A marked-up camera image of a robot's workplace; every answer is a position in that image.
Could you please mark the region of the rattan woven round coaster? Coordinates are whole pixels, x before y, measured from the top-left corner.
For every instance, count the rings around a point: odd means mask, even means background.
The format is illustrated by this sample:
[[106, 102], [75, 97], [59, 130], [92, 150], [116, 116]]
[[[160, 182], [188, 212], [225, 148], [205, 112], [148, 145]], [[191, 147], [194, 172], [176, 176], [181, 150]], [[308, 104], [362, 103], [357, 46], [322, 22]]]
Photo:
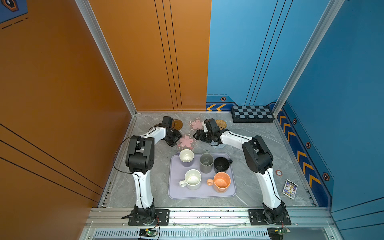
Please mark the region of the rattan woven round coaster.
[[216, 120], [216, 124], [221, 130], [227, 128], [227, 123], [224, 120]]

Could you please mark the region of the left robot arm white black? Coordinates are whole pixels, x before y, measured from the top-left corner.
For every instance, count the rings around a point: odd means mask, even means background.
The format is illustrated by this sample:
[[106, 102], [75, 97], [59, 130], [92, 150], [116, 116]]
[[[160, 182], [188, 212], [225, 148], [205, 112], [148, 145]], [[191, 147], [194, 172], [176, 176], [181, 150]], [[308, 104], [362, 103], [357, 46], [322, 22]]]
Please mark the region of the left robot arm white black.
[[126, 166], [133, 175], [136, 188], [135, 207], [152, 214], [154, 197], [151, 190], [151, 169], [155, 163], [155, 145], [164, 141], [173, 147], [182, 134], [171, 127], [154, 126], [146, 134], [131, 136], [126, 156]]

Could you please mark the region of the pink flower coaster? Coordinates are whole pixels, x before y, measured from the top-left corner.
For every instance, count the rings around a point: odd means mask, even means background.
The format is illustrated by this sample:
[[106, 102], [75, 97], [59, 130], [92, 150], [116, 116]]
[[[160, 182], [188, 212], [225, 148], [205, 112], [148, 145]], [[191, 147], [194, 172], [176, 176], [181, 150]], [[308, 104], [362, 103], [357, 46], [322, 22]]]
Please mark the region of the pink flower coaster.
[[193, 121], [189, 122], [189, 125], [191, 127], [191, 131], [197, 131], [197, 130], [204, 130], [204, 121], [200, 118], [196, 118]]
[[191, 136], [191, 134], [186, 134], [178, 140], [177, 147], [180, 151], [184, 149], [193, 150], [195, 142], [196, 140]]

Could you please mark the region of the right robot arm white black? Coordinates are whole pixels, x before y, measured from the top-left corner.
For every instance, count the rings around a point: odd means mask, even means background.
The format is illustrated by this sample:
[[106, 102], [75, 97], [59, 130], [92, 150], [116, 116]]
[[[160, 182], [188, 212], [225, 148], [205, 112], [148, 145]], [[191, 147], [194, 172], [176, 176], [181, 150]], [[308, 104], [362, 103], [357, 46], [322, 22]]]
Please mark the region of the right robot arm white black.
[[261, 136], [246, 137], [234, 134], [229, 130], [221, 130], [217, 133], [198, 130], [194, 138], [205, 143], [218, 143], [229, 145], [243, 150], [249, 169], [256, 173], [262, 194], [265, 213], [274, 217], [282, 215], [286, 206], [280, 198], [273, 176], [273, 155]]

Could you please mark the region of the blue woven round coaster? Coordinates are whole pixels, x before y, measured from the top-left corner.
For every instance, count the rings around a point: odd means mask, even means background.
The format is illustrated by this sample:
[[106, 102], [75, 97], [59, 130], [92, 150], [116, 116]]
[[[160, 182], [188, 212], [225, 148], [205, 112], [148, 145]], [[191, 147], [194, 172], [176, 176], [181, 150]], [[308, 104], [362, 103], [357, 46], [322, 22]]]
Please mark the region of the blue woven round coaster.
[[223, 149], [226, 145], [225, 144], [219, 144], [219, 143], [215, 143], [215, 144], [211, 144], [211, 146], [215, 149]]

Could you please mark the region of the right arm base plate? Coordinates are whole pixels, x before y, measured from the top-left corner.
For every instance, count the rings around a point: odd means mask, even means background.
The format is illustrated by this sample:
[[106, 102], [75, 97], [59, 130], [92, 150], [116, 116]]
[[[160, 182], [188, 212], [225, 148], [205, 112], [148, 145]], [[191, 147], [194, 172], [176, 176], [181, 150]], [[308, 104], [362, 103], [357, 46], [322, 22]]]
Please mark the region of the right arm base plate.
[[287, 210], [248, 210], [249, 218], [252, 226], [290, 226], [291, 218]]

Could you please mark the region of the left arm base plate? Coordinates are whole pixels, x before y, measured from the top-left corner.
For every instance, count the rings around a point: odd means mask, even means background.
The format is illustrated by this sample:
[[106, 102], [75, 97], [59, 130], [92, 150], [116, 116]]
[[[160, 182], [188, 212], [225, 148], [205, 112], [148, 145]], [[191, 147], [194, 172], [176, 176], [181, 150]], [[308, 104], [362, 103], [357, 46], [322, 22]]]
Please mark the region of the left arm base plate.
[[168, 226], [170, 220], [170, 210], [168, 209], [155, 209], [154, 218], [151, 220], [144, 215], [134, 214], [134, 210], [131, 212], [131, 218], [129, 218], [129, 226], [155, 226], [159, 224], [162, 226]]

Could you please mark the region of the brown wooden coaster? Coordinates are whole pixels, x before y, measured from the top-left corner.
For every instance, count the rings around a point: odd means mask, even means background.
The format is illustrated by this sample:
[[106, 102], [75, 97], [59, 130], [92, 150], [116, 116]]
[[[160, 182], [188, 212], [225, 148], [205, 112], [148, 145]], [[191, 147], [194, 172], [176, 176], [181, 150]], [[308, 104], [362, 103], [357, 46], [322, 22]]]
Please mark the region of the brown wooden coaster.
[[181, 120], [173, 120], [172, 129], [173, 130], [181, 130], [183, 128], [183, 122]]

